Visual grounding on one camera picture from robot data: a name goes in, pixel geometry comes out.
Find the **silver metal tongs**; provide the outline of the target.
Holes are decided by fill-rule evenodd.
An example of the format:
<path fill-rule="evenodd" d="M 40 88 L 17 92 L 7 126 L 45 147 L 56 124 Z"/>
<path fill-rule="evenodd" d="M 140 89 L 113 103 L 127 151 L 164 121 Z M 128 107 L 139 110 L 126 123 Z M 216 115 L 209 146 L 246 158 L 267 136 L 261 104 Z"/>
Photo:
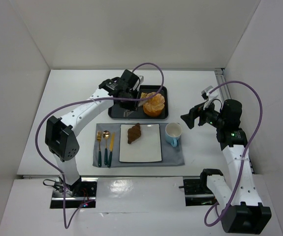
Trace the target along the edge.
<path fill-rule="evenodd" d="M 137 104 L 137 108 L 136 110 L 125 110 L 124 111 L 124 117 L 128 117 L 129 115 L 131 115 L 132 113 L 136 112 L 138 110 L 139 107 L 143 106 L 145 103 L 147 103 L 148 101 L 150 101 L 150 99 L 152 97 L 155 97 L 155 92 L 150 92 L 148 93 L 147 97 L 146 98 L 141 98 L 142 101 L 139 101 L 138 104 Z"/>

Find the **brown chocolate croissant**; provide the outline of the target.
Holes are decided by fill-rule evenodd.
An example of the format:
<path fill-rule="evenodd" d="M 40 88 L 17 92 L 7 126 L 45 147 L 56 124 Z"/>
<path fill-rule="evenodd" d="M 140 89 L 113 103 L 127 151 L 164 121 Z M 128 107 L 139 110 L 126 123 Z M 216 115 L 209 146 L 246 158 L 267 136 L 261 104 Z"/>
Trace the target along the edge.
<path fill-rule="evenodd" d="M 127 131 L 127 143 L 132 144 L 134 141 L 141 137 L 140 123 L 135 124 Z"/>

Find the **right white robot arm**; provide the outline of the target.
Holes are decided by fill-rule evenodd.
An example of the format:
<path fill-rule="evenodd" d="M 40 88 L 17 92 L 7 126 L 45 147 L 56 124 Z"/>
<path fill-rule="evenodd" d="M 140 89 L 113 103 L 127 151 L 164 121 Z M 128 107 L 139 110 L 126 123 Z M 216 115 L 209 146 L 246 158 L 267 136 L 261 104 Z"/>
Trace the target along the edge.
<path fill-rule="evenodd" d="M 240 128 L 242 104 L 233 99 L 225 100 L 217 112 L 213 103 L 203 103 L 191 108 L 181 119 L 194 128 L 209 124 L 216 128 L 217 141 L 229 168 L 232 186 L 229 187 L 223 173 L 218 169 L 204 169 L 200 186 L 210 191 L 222 208 L 218 221 L 226 233 L 259 235 L 272 217 L 271 209 L 264 206 L 254 184 L 250 167 L 248 140 Z"/>

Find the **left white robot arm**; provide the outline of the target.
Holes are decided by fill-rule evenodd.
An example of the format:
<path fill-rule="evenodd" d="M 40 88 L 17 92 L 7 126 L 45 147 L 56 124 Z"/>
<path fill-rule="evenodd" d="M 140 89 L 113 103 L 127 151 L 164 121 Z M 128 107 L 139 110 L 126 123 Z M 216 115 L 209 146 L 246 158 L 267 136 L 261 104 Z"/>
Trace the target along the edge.
<path fill-rule="evenodd" d="M 144 77 L 125 70 L 120 77 L 104 80 L 86 103 L 74 108 L 60 118 L 51 116 L 46 122 L 45 144 L 53 154 L 58 168 L 63 172 L 67 193 L 76 195 L 81 188 L 81 176 L 77 170 L 75 156 L 80 146 L 77 136 L 101 112 L 115 103 L 136 108 L 134 101 L 114 101 L 112 98 L 136 99 Z"/>

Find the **large sugared round bread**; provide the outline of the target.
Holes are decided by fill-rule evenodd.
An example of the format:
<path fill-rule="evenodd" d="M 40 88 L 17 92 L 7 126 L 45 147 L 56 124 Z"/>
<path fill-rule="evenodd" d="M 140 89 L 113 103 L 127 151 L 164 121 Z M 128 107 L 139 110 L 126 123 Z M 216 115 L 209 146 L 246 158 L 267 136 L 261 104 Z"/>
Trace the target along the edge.
<path fill-rule="evenodd" d="M 158 117 L 162 113 L 164 108 L 165 108 L 165 98 L 160 93 L 155 95 L 153 98 L 148 99 L 143 104 L 144 113 L 153 118 Z"/>

